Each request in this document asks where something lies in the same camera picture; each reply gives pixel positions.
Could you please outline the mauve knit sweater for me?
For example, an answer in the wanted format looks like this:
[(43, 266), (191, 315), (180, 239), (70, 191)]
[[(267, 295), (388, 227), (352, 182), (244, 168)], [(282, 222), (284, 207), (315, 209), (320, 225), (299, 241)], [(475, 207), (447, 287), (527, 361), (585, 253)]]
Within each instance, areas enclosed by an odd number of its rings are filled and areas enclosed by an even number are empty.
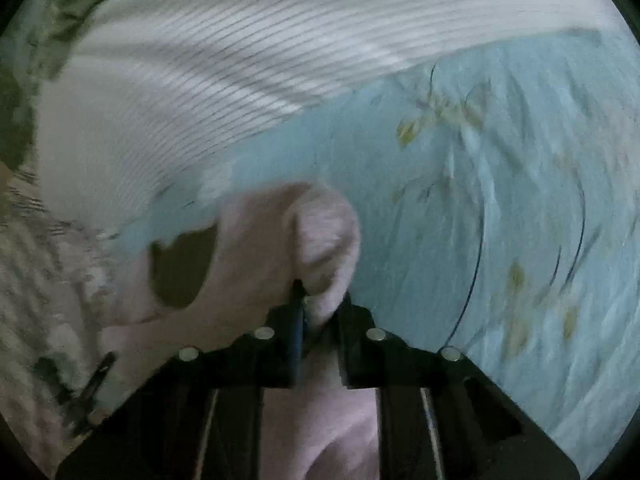
[(185, 346), (217, 350), (265, 322), (301, 281), (314, 343), (292, 390), (269, 390), (262, 412), (265, 479), (374, 479), (378, 413), (371, 390), (344, 387), (324, 328), (352, 281), (360, 249), (344, 196), (287, 183), (236, 196), (208, 228), (157, 246), (100, 335), (119, 355), (117, 380), (139, 387)]

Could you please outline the plaid checked blanket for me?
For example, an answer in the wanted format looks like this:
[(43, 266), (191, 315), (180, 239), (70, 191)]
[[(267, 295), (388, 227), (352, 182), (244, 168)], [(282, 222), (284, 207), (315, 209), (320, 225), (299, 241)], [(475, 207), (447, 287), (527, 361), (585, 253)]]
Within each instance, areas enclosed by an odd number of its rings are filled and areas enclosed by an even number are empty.
[(2, 169), (1, 414), (46, 478), (76, 440), (37, 363), (50, 362), (77, 396), (101, 359), (100, 329), (132, 321), (117, 304), (126, 260), (117, 239), (55, 218), (32, 162)]

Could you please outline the light blue floral bedsheet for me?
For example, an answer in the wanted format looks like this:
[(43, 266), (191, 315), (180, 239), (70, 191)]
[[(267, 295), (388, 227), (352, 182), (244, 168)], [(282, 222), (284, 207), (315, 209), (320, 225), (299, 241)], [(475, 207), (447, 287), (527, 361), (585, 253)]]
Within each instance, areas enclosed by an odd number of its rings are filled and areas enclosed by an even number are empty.
[(207, 157), (119, 244), (294, 180), (355, 207), (357, 302), (413, 346), (465, 351), (597, 470), (639, 406), (634, 36), (518, 38), (378, 78)]

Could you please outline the white ribbed pillow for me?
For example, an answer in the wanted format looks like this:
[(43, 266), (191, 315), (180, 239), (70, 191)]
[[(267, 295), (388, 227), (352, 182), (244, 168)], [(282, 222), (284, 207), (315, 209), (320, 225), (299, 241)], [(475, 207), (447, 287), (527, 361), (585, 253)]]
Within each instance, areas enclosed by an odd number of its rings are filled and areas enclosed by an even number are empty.
[(40, 88), (42, 198), (58, 218), (118, 226), (208, 155), (367, 80), (624, 26), (612, 0), (105, 0)]

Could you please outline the green floral pillow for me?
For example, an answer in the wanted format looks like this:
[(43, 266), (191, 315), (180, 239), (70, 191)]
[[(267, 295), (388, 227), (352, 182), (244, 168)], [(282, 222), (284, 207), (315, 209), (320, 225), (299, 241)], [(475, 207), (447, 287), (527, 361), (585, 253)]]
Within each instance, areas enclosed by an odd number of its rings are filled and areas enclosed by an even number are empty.
[(35, 100), (55, 79), (106, 0), (1, 0), (1, 162), (23, 165), (35, 145)]

